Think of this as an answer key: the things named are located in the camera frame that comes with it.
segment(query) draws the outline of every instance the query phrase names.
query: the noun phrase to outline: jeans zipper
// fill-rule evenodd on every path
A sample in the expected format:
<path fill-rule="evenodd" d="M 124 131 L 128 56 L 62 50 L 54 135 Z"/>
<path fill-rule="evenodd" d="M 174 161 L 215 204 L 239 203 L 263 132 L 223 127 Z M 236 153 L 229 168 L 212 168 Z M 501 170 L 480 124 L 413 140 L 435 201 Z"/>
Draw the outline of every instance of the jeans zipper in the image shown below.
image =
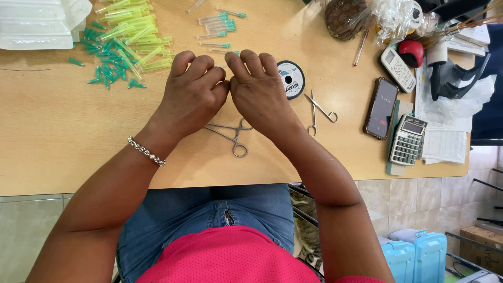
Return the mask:
<path fill-rule="evenodd" d="M 225 211 L 225 221 L 227 221 L 227 225 L 234 226 L 234 219 L 232 219 L 228 211 Z"/>

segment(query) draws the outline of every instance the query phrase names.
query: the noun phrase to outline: wooden table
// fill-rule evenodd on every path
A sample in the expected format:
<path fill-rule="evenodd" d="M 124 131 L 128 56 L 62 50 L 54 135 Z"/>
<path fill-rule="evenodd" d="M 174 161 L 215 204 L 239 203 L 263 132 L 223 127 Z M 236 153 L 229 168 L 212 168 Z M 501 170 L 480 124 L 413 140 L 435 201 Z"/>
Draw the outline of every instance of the wooden table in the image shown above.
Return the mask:
<path fill-rule="evenodd" d="M 217 6 L 245 12 L 246 19 L 236 19 L 237 32 L 204 42 L 231 43 L 233 50 L 268 52 L 277 61 L 297 63 L 306 77 L 304 92 L 313 89 L 318 103 L 339 115 L 339 121 L 331 123 L 319 113 L 315 139 L 355 180 L 396 178 L 385 173 L 388 141 L 362 131 L 374 80 L 387 76 L 377 63 L 380 51 L 372 40 L 366 42 L 358 67 L 352 67 L 360 40 L 330 37 L 320 9 L 301 0 L 208 0 L 190 14 L 186 9 L 192 2 L 151 2 L 160 32 L 174 39 L 173 53 L 189 49 L 209 54 L 215 64 L 224 62 L 223 54 L 199 46 L 196 36 L 205 31 L 197 18 L 217 13 Z M 86 66 L 67 63 L 69 56 Z M 451 53 L 450 58 L 473 66 L 473 56 Z M 144 126 L 161 101 L 169 70 L 146 74 L 147 89 L 128 90 L 127 82 L 120 81 L 107 91 L 101 84 L 86 84 L 94 78 L 97 64 L 99 60 L 80 44 L 72 50 L 0 50 L 0 195 L 75 192 Z M 230 78 L 231 71 L 226 70 Z M 400 94 L 399 99 L 412 102 L 413 95 Z M 306 127 L 312 125 L 307 98 L 300 96 L 290 104 Z M 213 122 L 238 126 L 240 119 L 229 95 Z M 256 130 L 242 132 L 239 141 L 249 150 L 244 158 L 232 154 L 231 141 L 200 130 L 179 144 L 150 187 L 300 181 L 290 162 Z M 407 168 L 402 178 L 461 176 L 467 170 L 468 155 L 465 165 L 420 162 Z"/>

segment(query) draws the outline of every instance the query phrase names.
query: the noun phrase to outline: phone case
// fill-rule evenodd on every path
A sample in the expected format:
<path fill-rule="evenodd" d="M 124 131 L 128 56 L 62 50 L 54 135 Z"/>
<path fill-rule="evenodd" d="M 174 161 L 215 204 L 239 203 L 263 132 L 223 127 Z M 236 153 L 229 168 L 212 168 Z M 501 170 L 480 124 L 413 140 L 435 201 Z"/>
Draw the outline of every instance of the phone case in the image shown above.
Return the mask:
<path fill-rule="evenodd" d="M 388 125 L 388 130 L 386 131 L 386 136 L 385 137 L 381 137 L 381 136 L 378 136 L 374 133 L 372 133 L 371 131 L 369 131 L 369 121 L 370 121 L 370 116 L 372 114 L 372 109 L 374 108 L 374 103 L 375 103 L 375 99 L 376 99 L 376 95 L 377 95 L 377 90 L 379 89 L 379 84 L 381 83 L 382 80 L 385 80 L 387 82 L 389 82 L 390 84 L 392 85 L 395 85 L 394 83 L 388 81 L 385 77 L 380 77 L 380 78 L 377 78 L 376 79 L 376 82 L 375 82 L 375 85 L 374 85 L 374 93 L 372 94 L 372 100 L 370 102 L 370 106 L 369 106 L 369 110 L 367 111 L 367 118 L 365 119 L 365 124 L 363 126 L 363 131 L 366 132 L 367 134 L 369 135 L 372 135 L 380 140 L 385 140 L 388 138 L 388 132 L 389 132 L 389 125 Z M 395 99 L 395 102 L 393 103 L 393 111 L 395 111 L 395 104 L 396 104 L 396 99 Z"/>

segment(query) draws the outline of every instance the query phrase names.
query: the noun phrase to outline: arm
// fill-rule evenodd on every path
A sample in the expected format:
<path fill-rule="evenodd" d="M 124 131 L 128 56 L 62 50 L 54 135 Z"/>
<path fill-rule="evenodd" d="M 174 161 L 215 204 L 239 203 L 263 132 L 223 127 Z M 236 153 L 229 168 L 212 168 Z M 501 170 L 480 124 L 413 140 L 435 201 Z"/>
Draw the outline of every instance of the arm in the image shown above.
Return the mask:
<path fill-rule="evenodd" d="M 210 57 L 178 54 L 159 108 L 134 140 L 165 159 L 225 103 L 229 84 L 224 79 L 225 71 Z M 104 164 L 61 214 L 26 283 L 109 283 L 122 226 L 141 205 L 158 168 L 130 145 Z"/>
<path fill-rule="evenodd" d="M 241 57 L 229 52 L 225 60 L 236 108 L 285 154 L 316 201 L 326 281 L 360 275 L 394 282 L 353 179 L 288 104 L 276 60 L 250 50 Z"/>

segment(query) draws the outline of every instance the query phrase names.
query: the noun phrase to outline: scissors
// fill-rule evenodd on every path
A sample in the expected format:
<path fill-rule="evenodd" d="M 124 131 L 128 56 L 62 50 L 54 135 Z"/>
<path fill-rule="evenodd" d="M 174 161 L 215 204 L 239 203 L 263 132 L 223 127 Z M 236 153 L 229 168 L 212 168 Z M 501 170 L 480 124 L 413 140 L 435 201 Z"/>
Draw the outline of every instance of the scissors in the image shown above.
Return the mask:
<path fill-rule="evenodd" d="M 313 90 L 311 90 L 311 97 L 309 97 L 307 94 L 304 94 L 305 96 L 307 96 L 307 98 L 309 98 L 309 100 L 313 103 L 313 120 L 314 120 L 314 125 L 313 126 L 309 126 L 307 127 L 307 131 L 309 132 L 309 129 L 313 128 L 314 129 L 314 135 L 312 136 L 315 136 L 316 135 L 316 107 L 318 107 L 318 109 L 320 109 L 323 114 L 325 114 L 325 116 L 330 120 L 332 121 L 332 123 L 335 123 L 337 122 L 337 120 L 339 120 L 339 117 L 337 116 L 337 113 L 335 112 L 330 112 L 330 114 L 327 114 L 325 111 L 323 111 L 323 109 L 318 105 L 318 103 L 314 100 L 314 94 L 313 94 Z M 332 114 L 335 114 L 336 116 L 336 119 L 335 120 L 332 120 Z"/>
<path fill-rule="evenodd" d="M 207 128 L 208 130 L 212 130 L 215 133 L 217 133 L 219 135 L 222 135 L 222 136 L 230 139 L 231 141 L 233 141 L 234 142 L 234 147 L 232 148 L 232 152 L 234 153 L 234 155 L 236 155 L 237 157 L 244 157 L 245 155 L 248 154 L 248 149 L 243 144 L 240 144 L 237 141 L 237 139 L 239 138 L 239 132 L 241 130 L 251 130 L 251 129 L 253 129 L 253 127 L 251 127 L 251 128 L 245 128 L 245 127 L 243 127 L 243 120 L 244 120 L 244 118 L 241 119 L 241 121 L 239 122 L 239 127 L 231 127 L 231 126 L 219 125 L 219 124 L 214 124 L 214 123 L 207 123 L 207 125 L 211 125 L 211 126 L 217 126 L 217 127 L 224 127 L 224 128 L 229 128 L 229 129 L 235 129 L 236 130 L 236 136 L 234 138 L 230 138 L 230 137 L 222 134 L 221 132 L 219 132 L 219 131 L 217 131 L 215 129 L 212 129 L 212 128 L 208 127 L 208 126 L 204 126 L 204 127 Z M 243 147 L 244 148 L 244 154 L 243 155 L 238 155 L 236 153 L 236 147 Z"/>

